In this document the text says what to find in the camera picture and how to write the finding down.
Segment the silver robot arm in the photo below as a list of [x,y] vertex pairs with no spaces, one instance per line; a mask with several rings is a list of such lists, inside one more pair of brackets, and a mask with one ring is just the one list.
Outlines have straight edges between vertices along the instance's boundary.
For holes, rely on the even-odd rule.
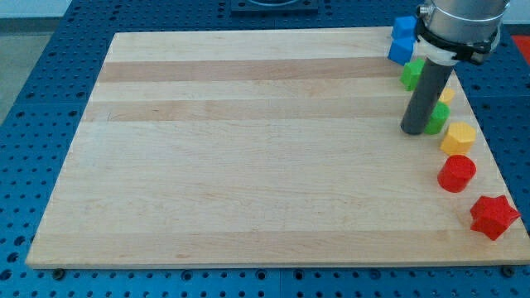
[[426,0],[416,10],[418,44],[438,65],[482,65],[499,44],[509,5],[509,0]]

